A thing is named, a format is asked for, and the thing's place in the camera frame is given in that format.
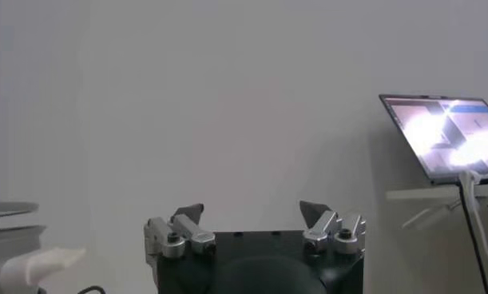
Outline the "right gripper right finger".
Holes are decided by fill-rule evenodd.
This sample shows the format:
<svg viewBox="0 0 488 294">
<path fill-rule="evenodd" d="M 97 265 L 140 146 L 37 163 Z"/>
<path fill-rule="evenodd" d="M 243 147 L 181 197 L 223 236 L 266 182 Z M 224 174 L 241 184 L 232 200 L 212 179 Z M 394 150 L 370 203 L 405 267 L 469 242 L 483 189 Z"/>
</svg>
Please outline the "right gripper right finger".
<svg viewBox="0 0 488 294">
<path fill-rule="evenodd" d="M 342 218 L 325 204 L 300 201 L 307 225 L 302 233 L 304 251 L 320 255 L 330 248 L 342 255 L 365 253 L 366 220 L 359 214 Z"/>
</svg>

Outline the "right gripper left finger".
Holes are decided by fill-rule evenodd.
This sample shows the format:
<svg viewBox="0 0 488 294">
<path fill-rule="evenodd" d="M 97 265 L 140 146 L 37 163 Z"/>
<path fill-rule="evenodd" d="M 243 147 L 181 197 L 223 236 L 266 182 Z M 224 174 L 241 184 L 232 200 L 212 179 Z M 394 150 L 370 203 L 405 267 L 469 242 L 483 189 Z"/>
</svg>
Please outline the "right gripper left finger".
<svg viewBox="0 0 488 294">
<path fill-rule="evenodd" d="M 216 249 L 216 235 L 199 226 L 204 205 L 180 207 L 168 219 L 154 217 L 144 225 L 145 262 L 152 267 L 159 257 L 177 260 L 187 247 L 196 254 L 209 254 Z"/>
</svg>

